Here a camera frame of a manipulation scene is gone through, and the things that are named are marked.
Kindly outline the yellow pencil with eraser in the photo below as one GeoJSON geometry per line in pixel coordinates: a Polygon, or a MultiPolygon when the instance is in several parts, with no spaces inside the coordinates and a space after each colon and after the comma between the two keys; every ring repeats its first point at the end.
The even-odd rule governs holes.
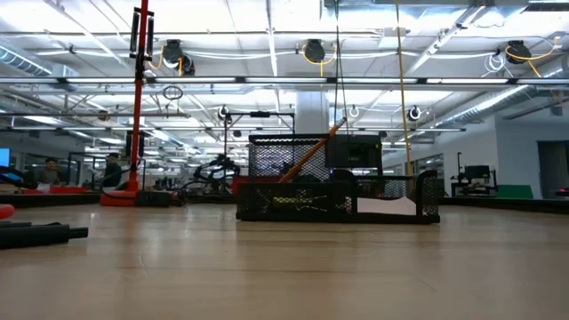
{"type": "Polygon", "coordinates": [[[309,161],[309,159],[322,148],[327,141],[336,134],[336,132],[347,122],[348,118],[344,116],[338,123],[336,123],[332,129],[328,132],[328,135],[322,138],[316,145],[314,145],[304,157],[295,164],[278,182],[285,183],[290,181],[297,173],[299,173],[302,167],[309,161]]]}

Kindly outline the black mesh desk organizer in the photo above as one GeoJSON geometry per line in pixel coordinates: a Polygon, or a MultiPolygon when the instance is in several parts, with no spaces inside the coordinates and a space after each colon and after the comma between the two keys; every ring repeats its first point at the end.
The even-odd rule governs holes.
{"type": "Polygon", "coordinates": [[[437,224],[437,172],[412,176],[384,174],[380,169],[332,168],[326,165],[327,143],[290,181],[278,181],[327,134],[256,135],[249,143],[249,182],[239,188],[236,216],[241,221],[327,222],[356,224],[437,224]],[[272,205],[276,196],[312,198],[300,208],[272,205]],[[415,215],[357,211],[357,199],[416,203],[415,215]]]}

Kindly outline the white paper note pad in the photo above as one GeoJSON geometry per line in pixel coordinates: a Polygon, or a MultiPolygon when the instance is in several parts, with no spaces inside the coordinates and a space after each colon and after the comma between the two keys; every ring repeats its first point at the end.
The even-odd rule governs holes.
{"type": "Polygon", "coordinates": [[[357,211],[360,213],[415,215],[416,203],[407,197],[394,200],[359,197],[357,199],[357,211]]]}

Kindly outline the red crate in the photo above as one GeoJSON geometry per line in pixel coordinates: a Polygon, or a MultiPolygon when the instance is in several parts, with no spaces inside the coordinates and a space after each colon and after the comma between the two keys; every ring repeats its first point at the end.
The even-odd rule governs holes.
{"type": "Polygon", "coordinates": [[[230,185],[230,191],[233,195],[237,195],[239,192],[239,188],[243,185],[249,182],[249,177],[248,176],[241,176],[241,175],[236,175],[232,177],[232,181],[231,181],[231,185],[230,185]]]}

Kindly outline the black monitor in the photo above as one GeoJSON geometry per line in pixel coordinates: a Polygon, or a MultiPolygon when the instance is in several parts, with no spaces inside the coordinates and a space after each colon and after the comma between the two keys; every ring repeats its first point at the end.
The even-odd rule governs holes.
{"type": "Polygon", "coordinates": [[[381,137],[340,134],[327,142],[326,165],[332,168],[380,169],[381,137]]]}

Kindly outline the long ceiling light bar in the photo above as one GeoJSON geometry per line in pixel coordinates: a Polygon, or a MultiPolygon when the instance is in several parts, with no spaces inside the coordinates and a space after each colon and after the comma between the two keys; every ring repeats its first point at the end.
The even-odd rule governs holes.
{"type": "MultiPolygon", "coordinates": [[[[0,84],[134,84],[130,77],[0,77],[0,84]]],[[[264,77],[199,76],[148,77],[144,84],[355,84],[355,85],[569,85],[569,78],[456,78],[456,77],[264,77]]]]}

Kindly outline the black box at stand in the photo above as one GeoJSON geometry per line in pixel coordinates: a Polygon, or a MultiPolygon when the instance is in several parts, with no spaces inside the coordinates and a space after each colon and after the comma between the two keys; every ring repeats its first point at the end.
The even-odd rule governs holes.
{"type": "Polygon", "coordinates": [[[134,198],[134,205],[138,207],[169,207],[172,194],[167,191],[140,190],[134,198]]]}

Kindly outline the red stand pole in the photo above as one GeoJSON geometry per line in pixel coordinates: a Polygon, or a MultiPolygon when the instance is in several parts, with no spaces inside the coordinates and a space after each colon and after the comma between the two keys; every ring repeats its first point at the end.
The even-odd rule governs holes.
{"type": "Polygon", "coordinates": [[[132,155],[131,169],[129,173],[128,191],[136,192],[139,189],[138,183],[138,160],[139,160],[139,140],[140,140],[140,108],[141,94],[143,86],[144,60],[147,43],[147,25],[148,25],[148,0],[140,0],[140,18],[138,26],[139,40],[137,42],[136,59],[135,59],[135,93],[134,93],[134,111],[132,125],[132,155]]]}

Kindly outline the person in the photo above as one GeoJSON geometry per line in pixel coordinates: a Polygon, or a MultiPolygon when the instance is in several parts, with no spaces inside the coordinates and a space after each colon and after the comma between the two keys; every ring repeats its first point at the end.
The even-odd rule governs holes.
{"type": "Polygon", "coordinates": [[[122,167],[118,163],[119,154],[110,153],[107,158],[107,164],[102,181],[102,187],[106,190],[116,189],[122,180],[122,167]]]}
{"type": "Polygon", "coordinates": [[[36,172],[36,181],[38,184],[47,184],[50,186],[64,186],[64,182],[60,179],[58,161],[49,157],[44,162],[44,167],[36,172]]]}

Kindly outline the red stand base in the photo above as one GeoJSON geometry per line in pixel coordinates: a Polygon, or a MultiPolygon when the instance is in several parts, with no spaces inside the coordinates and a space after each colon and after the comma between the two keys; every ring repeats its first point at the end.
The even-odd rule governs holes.
{"type": "Polygon", "coordinates": [[[136,191],[112,190],[100,195],[101,206],[133,207],[135,205],[136,191]]]}

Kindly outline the black background workstation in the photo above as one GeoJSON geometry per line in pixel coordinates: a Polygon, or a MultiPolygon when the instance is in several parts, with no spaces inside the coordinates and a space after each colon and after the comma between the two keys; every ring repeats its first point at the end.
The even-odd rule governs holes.
{"type": "Polygon", "coordinates": [[[451,197],[496,197],[496,171],[486,164],[462,165],[457,153],[457,174],[450,178],[451,197]]]}

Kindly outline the black clamp on pole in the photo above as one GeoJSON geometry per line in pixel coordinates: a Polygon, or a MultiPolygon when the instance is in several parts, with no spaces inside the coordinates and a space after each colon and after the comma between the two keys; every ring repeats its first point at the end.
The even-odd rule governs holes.
{"type": "MultiPolygon", "coordinates": [[[[141,8],[135,7],[133,9],[132,28],[131,28],[130,43],[129,43],[129,57],[132,59],[136,57],[140,49],[139,46],[140,16],[141,16],[141,8]]],[[[145,31],[146,43],[145,43],[145,53],[144,53],[146,61],[152,61],[152,55],[154,51],[154,26],[155,26],[154,13],[148,11],[146,31],[145,31]]]]}

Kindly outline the red bin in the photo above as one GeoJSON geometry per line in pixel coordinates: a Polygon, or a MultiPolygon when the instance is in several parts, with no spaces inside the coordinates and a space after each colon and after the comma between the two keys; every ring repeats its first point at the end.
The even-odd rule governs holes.
{"type": "Polygon", "coordinates": [[[87,191],[86,187],[39,185],[37,188],[23,188],[24,195],[76,195],[87,191]]]}

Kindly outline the green panel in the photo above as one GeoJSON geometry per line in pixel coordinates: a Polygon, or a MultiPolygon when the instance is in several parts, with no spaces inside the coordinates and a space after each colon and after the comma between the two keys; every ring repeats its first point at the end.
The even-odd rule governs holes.
{"type": "Polygon", "coordinates": [[[530,185],[499,185],[497,197],[508,199],[533,199],[533,191],[530,185]]]}

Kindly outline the black overhead frame rig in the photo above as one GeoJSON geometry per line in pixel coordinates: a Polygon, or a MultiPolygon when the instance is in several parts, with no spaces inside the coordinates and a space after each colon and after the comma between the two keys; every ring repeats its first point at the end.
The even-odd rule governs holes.
{"type": "Polygon", "coordinates": [[[294,113],[270,112],[270,111],[263,111],[263,110],[250,111],[250,112],[229,112],[229,111],[226,111],[225,115],[222,117],[222,119],[223,119],[223,153],[224,154],[227,154],[227,151],[228,151],[228,132],[244,116],[248,116],[250,118],[259,118],[259,119],[270,118],[273,116],[273,117],[276,117],[278,120],[280,120],[285,126],[287,126],[289,131],[292,134],[296,133],[296,130],[295,130],[296,121],[295,121],[295,114],[294,113]],[[288,124],[284,120],[285,116],[289,116],[292,119],[292,124],[288,124]]]}

